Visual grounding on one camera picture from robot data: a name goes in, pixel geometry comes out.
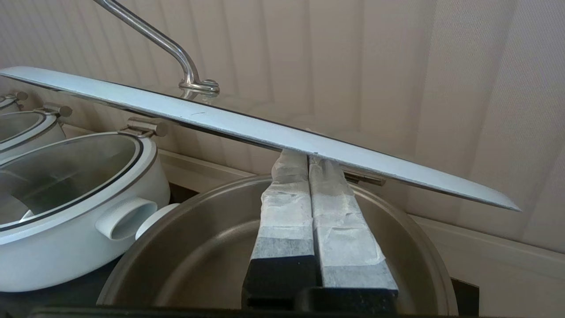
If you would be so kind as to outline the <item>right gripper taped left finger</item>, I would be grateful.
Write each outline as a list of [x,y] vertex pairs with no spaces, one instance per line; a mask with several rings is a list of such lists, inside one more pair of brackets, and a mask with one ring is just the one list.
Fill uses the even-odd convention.
[[242,308],[291,310],[318,284],[308,158],[283,150],[261,195],[260,227],[242,285]]

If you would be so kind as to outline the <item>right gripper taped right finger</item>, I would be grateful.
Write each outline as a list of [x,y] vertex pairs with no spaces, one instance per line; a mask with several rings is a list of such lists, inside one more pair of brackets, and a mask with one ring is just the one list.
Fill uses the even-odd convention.
[[309,157],[309,187],[323,287],[397,292],[384,253],[339,164]]

